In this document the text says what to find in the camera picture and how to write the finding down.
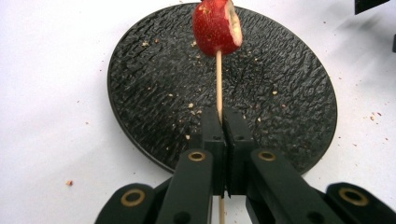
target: fruit skin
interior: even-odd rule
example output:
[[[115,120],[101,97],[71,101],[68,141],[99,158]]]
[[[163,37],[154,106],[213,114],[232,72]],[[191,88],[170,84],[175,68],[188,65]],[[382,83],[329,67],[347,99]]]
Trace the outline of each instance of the fruit skin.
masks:
[[[201,51],[207,56],[233,53],[242,45],[240,21],[232,0],[204,0],[192,15],[192,30]]]

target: white surface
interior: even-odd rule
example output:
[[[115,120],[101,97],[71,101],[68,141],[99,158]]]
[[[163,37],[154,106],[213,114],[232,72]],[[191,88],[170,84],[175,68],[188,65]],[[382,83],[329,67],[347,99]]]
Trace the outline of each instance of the white surface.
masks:
[[[307,182],[320,190],[353,183],[395,210],[396,1],[357,16],[352,0],[234,3],[292,30],[331,76],[337,130]],[[178,4],[0,2],[2,223],[93,223],[116,189],[135,182],[156,187],[171,176],[122,132],[108,101],[106,71],[132,25]],[[226,205],[227,223],[249,223],[243,197]]]

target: red fruit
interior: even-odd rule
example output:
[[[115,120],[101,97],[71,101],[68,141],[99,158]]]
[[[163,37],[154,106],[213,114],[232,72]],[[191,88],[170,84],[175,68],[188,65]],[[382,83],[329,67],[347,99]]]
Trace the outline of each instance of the red fruit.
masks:
[[[192,30],[208,56],[233,53],[242,45],[242,30],[232,0],[203,0],[192,15]]]

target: bitten fruit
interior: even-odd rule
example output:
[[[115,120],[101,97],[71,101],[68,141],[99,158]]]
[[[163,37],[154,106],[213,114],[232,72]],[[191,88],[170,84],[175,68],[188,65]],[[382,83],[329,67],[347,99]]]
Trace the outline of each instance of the bitten fruit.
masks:
[[[200,50],[215,57],[226,55],[242,45],[242,30],[232,0],[203,0],[192,15],[192,30]]]

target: wooden skewer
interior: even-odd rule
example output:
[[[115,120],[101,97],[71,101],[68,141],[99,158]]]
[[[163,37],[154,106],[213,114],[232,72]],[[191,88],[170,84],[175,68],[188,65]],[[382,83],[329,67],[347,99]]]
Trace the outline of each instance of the wooden skewer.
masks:
[[[216,92],[217,92],[217,109],[219,113],[219,120],[222,124],[222,75],[221,75],[221,50],[216,52]],[[219,196],[219,223],[225,223],[224,216],[224,199]]]

